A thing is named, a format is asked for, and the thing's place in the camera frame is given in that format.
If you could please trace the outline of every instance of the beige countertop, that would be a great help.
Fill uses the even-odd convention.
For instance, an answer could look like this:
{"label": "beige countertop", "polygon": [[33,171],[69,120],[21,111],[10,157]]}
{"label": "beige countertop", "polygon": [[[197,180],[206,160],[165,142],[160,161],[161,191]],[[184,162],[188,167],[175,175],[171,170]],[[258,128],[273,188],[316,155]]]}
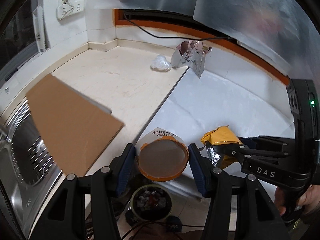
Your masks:
{"label": "beige countertop", "polygon": [[[139,135],[186,71],[187,67],[168,72],[151,70],[151,61],[157,55],[143,49],[120,46],[107,52],[89,49],[52,73],[69,86],[111,109],[112,115],[124,122],[122,130],[87,175],[109,165],[114,157],[122,154],[126,144]],[[39,214],[64,178],[65,174],[50,192]],[[86,196],[87,214],[90,212],[89,204],[90,197]]]}

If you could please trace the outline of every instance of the screw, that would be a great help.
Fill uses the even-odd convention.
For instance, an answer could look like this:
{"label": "screw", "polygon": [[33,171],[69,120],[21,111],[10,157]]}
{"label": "screw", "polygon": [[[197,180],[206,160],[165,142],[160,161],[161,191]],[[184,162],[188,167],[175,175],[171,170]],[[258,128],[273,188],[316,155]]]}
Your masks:
{"label": "screw", "polygon": [[110,168],[108,166],[104,166],[104,167],[101,168],[101,172],[102,173],[107,173],[109,171],[110,171]]}
{"label": "screw", "polygon": [[248,179],[251,181],[255,181],[256,180],[256,176],[254,176],[253,174],[249,174],[248,175]]}
{"label": "screw", "polygon": [[68,174],[67,180],[73,180],[76,176],[74,174]]}
{"label": "screw", "polygon": [[215,174],[220,174],[222,172],[222,170],[220,168],[213,168],[212,171],[215,173]]}

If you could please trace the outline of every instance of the stainless steel sink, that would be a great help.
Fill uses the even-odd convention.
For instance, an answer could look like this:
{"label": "stainless steel sink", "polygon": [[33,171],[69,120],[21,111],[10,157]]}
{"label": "stainless steel sink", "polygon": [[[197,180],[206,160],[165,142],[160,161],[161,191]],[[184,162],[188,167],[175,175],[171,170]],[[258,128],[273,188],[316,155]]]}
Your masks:
{"label": "stainless steel sink", "polygon": [[16,111],[0,142],[0,178],[26,238],[62,171],[33,122],[26,101]]}

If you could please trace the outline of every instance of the cardboard sheet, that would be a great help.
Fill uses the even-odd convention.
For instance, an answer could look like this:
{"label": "cardboard sheet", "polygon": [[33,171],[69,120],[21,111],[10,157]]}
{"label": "cardboard sheet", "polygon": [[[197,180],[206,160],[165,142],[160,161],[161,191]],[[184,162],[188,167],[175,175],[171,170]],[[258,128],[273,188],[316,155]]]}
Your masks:
{"label": "cardboard sheet", "polygon": [[65,174],[84,176],[124,125],[51,74],[27,99],[44,143]]}

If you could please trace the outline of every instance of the window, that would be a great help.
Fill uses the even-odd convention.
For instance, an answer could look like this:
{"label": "window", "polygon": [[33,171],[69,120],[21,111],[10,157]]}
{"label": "window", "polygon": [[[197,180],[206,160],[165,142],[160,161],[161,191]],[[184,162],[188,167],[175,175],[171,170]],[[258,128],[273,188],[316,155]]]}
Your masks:
{"label": "window", "polygon": [[0,37],[0,87],[38,53],[32,12],[37,0],[27,0]]}

